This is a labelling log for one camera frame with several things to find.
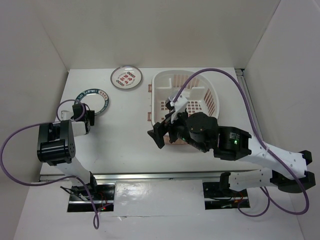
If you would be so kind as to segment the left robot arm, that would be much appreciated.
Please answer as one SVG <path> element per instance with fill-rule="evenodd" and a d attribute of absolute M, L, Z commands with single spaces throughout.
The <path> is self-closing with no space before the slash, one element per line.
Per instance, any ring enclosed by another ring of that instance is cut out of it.
<path fill-rule="evenodd" d="M 87 109 L 84 103 L 75 101 L 70 117 L 39 125 L 37 142 L 39 161 L 71 176 L 71 192 L 88 200 L 97 197 L 99 187 L 94 175 L 76 157 L 75 137 L 89 134 L 94 124 L 95 112 Z"/>

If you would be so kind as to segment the red character plate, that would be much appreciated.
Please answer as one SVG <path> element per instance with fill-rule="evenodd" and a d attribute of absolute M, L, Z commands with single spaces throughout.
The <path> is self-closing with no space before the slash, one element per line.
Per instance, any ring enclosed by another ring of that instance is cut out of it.
<path fill-rule="evenodd" d="M 130 90 L 143 81 L 143 74 L 135 66 L 120 66 L 111 73 L 110 81 L 117 89 Z"/>

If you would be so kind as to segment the aluminium front rail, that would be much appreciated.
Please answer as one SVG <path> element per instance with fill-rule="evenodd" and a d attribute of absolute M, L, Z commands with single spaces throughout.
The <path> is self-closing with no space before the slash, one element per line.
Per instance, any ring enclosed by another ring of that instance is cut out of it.
<path fill-rule="evenodd" d="M 94 173 L 98 182 L 106 181 L 161 181 L 161 180 L 214 180 L 226 171 L 144 172 L 144 173 Z"/>

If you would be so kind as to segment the green rim plate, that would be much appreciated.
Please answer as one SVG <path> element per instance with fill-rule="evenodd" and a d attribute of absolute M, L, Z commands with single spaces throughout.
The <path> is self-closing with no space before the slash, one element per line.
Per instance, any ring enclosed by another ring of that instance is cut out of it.
<path fill-rule="evenodd" d="M 99 88 L 91 88 L 81 92 L 76 101 L 86 104 L 95 116 L 103 114 L 109 106 L 110 99 L 108 94 Z"/>

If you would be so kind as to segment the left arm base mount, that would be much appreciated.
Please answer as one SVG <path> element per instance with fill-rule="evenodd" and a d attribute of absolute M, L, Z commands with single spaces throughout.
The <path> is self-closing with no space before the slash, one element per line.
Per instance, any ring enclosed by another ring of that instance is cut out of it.
<path fill-rule="evenodd" d="M 87 195 L 76 193 L 74 187 L 67 188 L 60 186 L 60 188 L 69 195 L 67 207 L 68 213 L 86 213 L 94 211 L 90 198 Z M 97 192 L 92 193 L 91 197 L 99 212 L 114 211 L 115 188 L 116 185 L 114 183 L 97 185 Z"/>

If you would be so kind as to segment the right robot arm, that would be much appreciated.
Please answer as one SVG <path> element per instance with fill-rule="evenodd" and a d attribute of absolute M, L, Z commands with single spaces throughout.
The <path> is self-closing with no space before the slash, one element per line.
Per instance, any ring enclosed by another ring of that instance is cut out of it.
<path fill-rule="evenodd" d="M 219 126 L 215 117 L 203 112 L 191 115 L 183 112 L 178 113 L 176 120 L 171 118 L 168 113 L 162 122 L 155 123 L 153 129 L 147 132 L 159 149 L 165 146 L 164 136 L 168 135 L 170 143 L 182 140 L 203 153 L 212 150 L 217 159 L 248 162 L 262 167 L 252 171 L 222 173 L 218 190 L 223 196 L 259 187 L 276 187 L 285 193 L 298 194 L 316 185 L 315 175 L 307 170 L 312 162 L 310 151 L 289 152 L 269 144 L 263 147 L 247 131 Z"/>

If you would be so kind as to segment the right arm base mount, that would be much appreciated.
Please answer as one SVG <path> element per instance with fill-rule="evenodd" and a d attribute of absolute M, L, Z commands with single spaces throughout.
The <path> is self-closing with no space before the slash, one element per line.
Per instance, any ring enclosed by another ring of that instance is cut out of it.
<path fill-rule="evenodd" d="M 220 190 L 218 182 L 203 182 L 203 197 L 205 210 L 224 210 L 250 208 L 248 192 L 234 190 Z"/>

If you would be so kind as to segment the white pink dish rack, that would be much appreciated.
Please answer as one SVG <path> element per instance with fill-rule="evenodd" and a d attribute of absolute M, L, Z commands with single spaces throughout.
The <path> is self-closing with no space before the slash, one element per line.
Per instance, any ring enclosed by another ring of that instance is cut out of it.
<path fill-rule="evenodd" d="M 188 100 L 185 111 L 189 115 L 186 120 L 189 145 L 205 153 L 213 148 L 217 137 L 220 103 L 207 78 L 199 74 L 189 79 L 191 75 L 193 72 L 188 70 L 165 70 L 153 77 L 150 119 L 152 126 L 165 123 L 166 115 L 170 114 L 166 100 L 174 93 L 182 94 Z"/>

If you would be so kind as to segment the aluminium side rail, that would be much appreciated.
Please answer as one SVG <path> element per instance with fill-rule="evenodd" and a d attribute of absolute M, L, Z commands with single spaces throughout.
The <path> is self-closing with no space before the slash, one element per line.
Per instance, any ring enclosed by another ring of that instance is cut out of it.
<path fill-rule="evenodd" d="M 251 95 L 250 95 L 250 92 L 249 92 L 249 89 L 248 89 L 248 85 L 246 83 L 246 79 L 245 79 L 245 76 L 244 76 L 244 69 L 236 68 L 235 69 L 235 73 L 236 73 L 236 77 L 237 77 L 237 80 L 239 82 L 239 85 L 240 85 L 241 89 L 244 91 L 244 94 L 245 94 L 246 99 L 248 101 L 248 105 L 249 105 L 249 108 L 250 108 L 250 111 L 251 111 L 251 115 L 252 115 L 253 122 L 254 122 L 254 125 L 256 127 L 257 133 L 260 136 L 260 138 L 263 139 L 262 132 L 261 132 L 261 129 L 260 129 L 260 126 L 259 126 L 259 123 L 258 123 L 257 115 L 256 115 L 256 112 L 255 112 L 255 108 L 254 108 L 254 105 L 253 105 L 253 102 L 252 102 L 252 98 L 251 98 Z"/>

